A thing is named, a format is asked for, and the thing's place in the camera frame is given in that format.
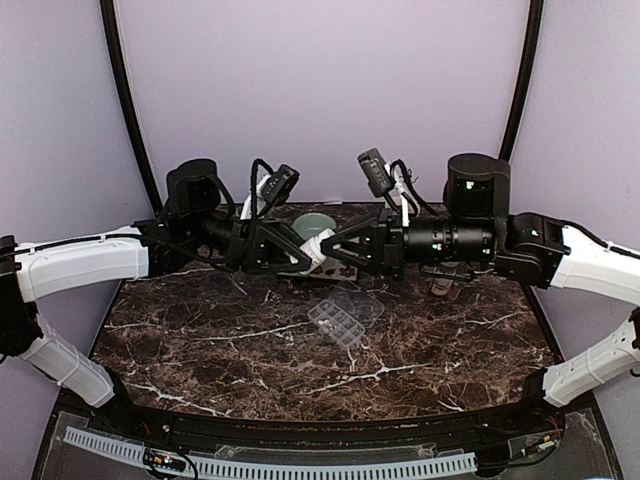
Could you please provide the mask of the small white pill bottle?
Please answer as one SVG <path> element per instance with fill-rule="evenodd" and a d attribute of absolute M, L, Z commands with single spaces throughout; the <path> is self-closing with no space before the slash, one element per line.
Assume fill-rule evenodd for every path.
<path fill-rule="evenodd" d="M 322 253 L 321 243 L 334 234 L 332 229 L 327 228 L 301 245 L 300 249 L 311 259 L 310 267 L 305 271 L 305 274 L 311 273 L 326 261 L 327 256 Z"/>

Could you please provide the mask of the clear plastic pill organizer box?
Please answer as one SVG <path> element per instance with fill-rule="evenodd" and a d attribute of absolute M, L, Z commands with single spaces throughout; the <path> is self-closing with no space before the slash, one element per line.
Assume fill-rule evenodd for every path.
<path fill-rule="evenodd" d="M 341 281 L 311 307 L 308 319 L 341 348 L 356 347 L 384 312 L 384 305 L 369 291 L 351 281 Z M 329 321 L 330 326 L 319 325 Z"/>

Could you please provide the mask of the orange pill bottle grey cap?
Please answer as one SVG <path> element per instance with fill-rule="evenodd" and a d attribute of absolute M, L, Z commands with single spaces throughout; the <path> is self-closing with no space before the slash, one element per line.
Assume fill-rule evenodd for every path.
<path fill-rule="evenodd" d="M 437 297 L 449 294 L 453 281 L 442 277 L 433 277 L 430 282 L 430 292 Z"/>

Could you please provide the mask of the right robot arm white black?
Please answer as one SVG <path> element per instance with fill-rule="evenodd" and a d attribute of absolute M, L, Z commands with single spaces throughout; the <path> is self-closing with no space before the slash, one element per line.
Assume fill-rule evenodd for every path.
<path fill-rule="evenodd" d="M 522 285 L 583 290 L 632 304 L 628 319 L 606 338 L 527 377 L 510 424 L 530 434 L 547 420 L 548 404 L 566 406 L 639 366 L 639 252 L 570 221 L 510 214 L 505 160 L 463 153 L 448 160 L 447 170 L 447 219 L 414 217 L 405 226 L 401 214 L 382 208 L 322 240 L 321 251 L 371 275 L 401 279 L 405 264 L 477 263 Z"/>

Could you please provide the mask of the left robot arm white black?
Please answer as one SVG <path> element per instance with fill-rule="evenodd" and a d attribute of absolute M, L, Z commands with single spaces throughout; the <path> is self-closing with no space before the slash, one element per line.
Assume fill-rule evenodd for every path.
<path fill-rule="evenodd" d="M 101 409 L 120 436 L 141 427 L 115 375 L 91 361 L 39 314 L 37 301 L 115 280 L 168 275 L 189 262 L 245 273 L 299 273 L 312 265 L 289 226 L 268 218 L 299 180 L 286 164 L 256 159 L 248 199 L 234 200 L 211 159 L 192 159 L 166 177 L 168 198 L 150 220 L 109 232 L 49 243 L 1 239 L 1 354 L 30 363 L 59 386 Z"/>

